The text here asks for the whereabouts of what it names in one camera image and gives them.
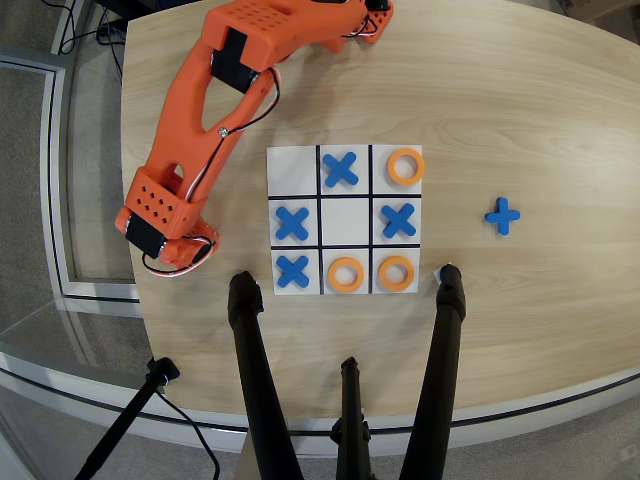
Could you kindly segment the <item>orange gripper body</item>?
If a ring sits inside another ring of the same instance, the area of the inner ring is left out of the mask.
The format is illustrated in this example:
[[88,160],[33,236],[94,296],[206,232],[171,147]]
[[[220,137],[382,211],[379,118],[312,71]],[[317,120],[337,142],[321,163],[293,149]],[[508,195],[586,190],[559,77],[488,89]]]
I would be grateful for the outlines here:
[[203,219],[199,219],[180,239],[166,242],[159,261],[164,266],[171,267],[169,274],[188,273],[216,252],[219,240],[218,232]]

